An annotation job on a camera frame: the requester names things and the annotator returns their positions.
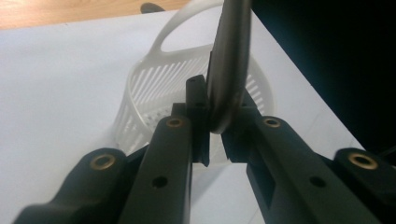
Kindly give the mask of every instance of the brass insert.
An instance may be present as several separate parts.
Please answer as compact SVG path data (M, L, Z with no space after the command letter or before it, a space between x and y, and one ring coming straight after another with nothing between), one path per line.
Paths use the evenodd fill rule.
M349 154L348 159L353 164L366 170L375 170L378 168L378 163L375 160L360 153L351 153Z
M264 124L271 128L278 128L280 127L280 122L277 121L276 119L264 119L263 120Z
M91 160L91 168L93 170L105 170L116 162L116 158L110 154L102 154Z
M166 121L166 125L171 128L178 128L183 125L183 120L181 119L169 119Z

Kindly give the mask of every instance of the wooden table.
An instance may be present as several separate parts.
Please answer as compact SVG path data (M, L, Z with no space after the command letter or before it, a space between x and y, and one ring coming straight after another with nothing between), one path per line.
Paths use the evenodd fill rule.
M150 2L165 10L183 7L190 0L0 0L0 29L86 21L140 14Z

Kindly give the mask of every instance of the white plastic basket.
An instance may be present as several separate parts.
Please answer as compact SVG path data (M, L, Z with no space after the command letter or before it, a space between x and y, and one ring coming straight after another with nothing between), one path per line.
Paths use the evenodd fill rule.
M148 55L128 76L125 92L115 121L119 149L130 154L146 145L158 121L171 114L172 103L185 101L185 82L189 77L206 76L213 45L172 52L161 50L163 41L181 23L192 16L222 4L223 0L190 1L163 27ZM274 114L270 85L256 61L250 57L247 90L260 112ZM211 136L211 148L222 148L220 138ZM215 156L211 149L211 160Z

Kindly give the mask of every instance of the black background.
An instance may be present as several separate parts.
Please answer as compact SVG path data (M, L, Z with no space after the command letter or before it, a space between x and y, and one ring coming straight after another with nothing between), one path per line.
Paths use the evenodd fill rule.
M253 0L253 11L364 148L396 146L390 1Z

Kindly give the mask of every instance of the basket slot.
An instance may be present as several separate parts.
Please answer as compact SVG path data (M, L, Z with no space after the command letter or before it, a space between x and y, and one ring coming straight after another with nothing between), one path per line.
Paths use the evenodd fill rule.
M155 77L151 75L153 70L154 70L153 67L150 67L148 70L143 70L142 73L139 75L142 78L138 79L140 81L134 84L136 87L138 87L137 91L133 94L134 102L137 105L142 103L141 102L142 96L144 96L145 93L147 93L148 87L151 85L151 82L155 79Z
M158 99L160 97L160 92L163 89L163 83L165 82L165 80L168 78L169 74L173 73L173 71L176 69L176 64L172 63L171 65L166 65L166 70L163 71L163 75L161 76L161 82L158 82L158 85L155 87L154 90L156 91L152 91L149 96L148 99L151 100L155 100Z
M194 69L191 71L192 76L205 75L207 73L208 61L209 58L206 56L199 57Z
M139 75L134 76L131 83L136 83L135 85L131 85L133 88L131 88L131 95L133 98L136 96L136 93L138 92L139 83L141 82L142 76L146 73L146 69L142 69L139 73Z
M172 90L172 93L177 92L177 91L183 91L186 87L186 80L189 77L192 77L193 74L191 73L194 66L197 63L197 59L191 59L186 62L186 65L184 68L179 72L177 79L174 81L174 88Z
M164 72L166 71L167 65L158 66L155 69L155 72L152 74L152 83L149 85L149 88L146 89L145 94L143 95L142 104L148 102L151 99L152 93L161 85L166 76L164 76Z
M177 77L177 75L180 73L180 70L183 68L186 62L183 63L177 63L174 72L169 73L169 78L166 80L165 83L163 83L161 89L158 91L157 97L161 97L163 95L166 95L168 92L172 92L172 82L173 80Z
M262 98L260 97L259 99L257 99L256 102L257 102L256 105L262 105Z
M247 91L250 94L251 98L254 100L254 102L256 102L257 97L260 96L261 94L259 91L249 91L249 90Z
M249 91L249 93L254 94L254 92L258 89L259 89L259 87L257 85L255 85L255 86L252 86L251 88L247 89L247 91Z
M253 78L251 78L251 75L248 75L247 76L247 85L246 85L247 90L249 90L250 87L252 85L254 85L255 83L256 83L256 81Z
M264 105L259 105L259 106L257 106L257 109L259 110L259 112L263 115L264 114L264 112L265 112L265 106Z

